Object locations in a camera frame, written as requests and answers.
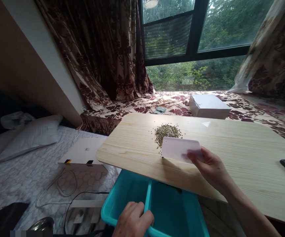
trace white box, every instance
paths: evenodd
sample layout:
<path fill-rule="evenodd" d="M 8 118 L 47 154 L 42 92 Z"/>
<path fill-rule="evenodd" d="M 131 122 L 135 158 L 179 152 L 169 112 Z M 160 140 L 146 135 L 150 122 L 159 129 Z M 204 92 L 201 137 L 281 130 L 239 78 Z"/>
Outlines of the white box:
<path fill-rule="evenodd" d="M 231 108 L 214 95 L 191 95 L 188 103 L 194 117 L 225 119 Z"/>
<path fill-rule="evenodd" d="M 110 165 L 99 162 L 96 152 L 106 138 L 80 138 L 58 161 L 68 170 L 108 172 Z"/>

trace wooden board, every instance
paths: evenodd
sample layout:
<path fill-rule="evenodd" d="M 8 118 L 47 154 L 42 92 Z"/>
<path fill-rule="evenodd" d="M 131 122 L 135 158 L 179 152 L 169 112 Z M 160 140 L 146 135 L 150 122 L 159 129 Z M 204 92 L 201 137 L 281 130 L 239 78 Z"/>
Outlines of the wooden board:
<path fill-rule="evenodd" d="M 193 164 L 162 159 L 153 128 L 178 124 L 184 139 L 195 139 L 219 155 L 235 183 L 267 216 L 285 222 L 285 139 L 252 122 L 183 116 L 128 114 L 96 153 L 99 161 L 208 198 L 226 201 Z"/>

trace teal plastic bin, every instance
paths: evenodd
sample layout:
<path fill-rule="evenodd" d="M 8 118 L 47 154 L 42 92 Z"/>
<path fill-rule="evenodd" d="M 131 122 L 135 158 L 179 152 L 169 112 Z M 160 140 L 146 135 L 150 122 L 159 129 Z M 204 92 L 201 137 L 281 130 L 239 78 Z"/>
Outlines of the teal plastic bin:
<path fill-rule="evenodd" d="M 197 195 L 122 170 L 101 211 L 102 220 L 116 226 L 128 202 L 143 202 L 155 217 L 145 236 L 209 237 Z"/>
<path fill-rule="evenodd" d="M 145 203 L 145 212 L 155 217 L 149 227 L 151 237 L 209 237 L 197 195 L 152 180 Z"/>
<path fill-rule="evenodd" d="M 101 210 L 102 220 L 116 226 L 117 220 L 128 202 L 146 202 L 148 178 L 122 170 Z"/>

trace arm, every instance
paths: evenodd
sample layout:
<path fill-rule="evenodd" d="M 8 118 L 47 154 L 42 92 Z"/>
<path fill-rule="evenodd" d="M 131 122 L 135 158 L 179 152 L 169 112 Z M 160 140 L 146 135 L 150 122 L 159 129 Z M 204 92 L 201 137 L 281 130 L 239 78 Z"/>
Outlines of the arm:
<path fill-rule="evenodd" d="M 228 201 L 247 237 L 280 237 L 270 221 L 256 208 L 239 189 L 227 172 L 219 156 L 202 147 L 204 162 L 189 153 L 187 157 L 201 172 L 203 177 Z"/>

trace floral curtain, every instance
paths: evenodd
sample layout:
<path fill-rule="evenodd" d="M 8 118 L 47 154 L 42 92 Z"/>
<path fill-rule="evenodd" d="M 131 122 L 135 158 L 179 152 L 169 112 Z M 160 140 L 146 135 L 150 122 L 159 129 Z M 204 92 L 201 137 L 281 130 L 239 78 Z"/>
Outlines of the floral curtain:
<path fill-rule="evenodd" d="M 142 55 L 137 0 L 35 1 L 92 109 L 155 93 Z"/>
<path fill-rule="evenodd" d="M 275 0 L 229 91 L 278 95 L 284 81 L 285 1 Z"/>

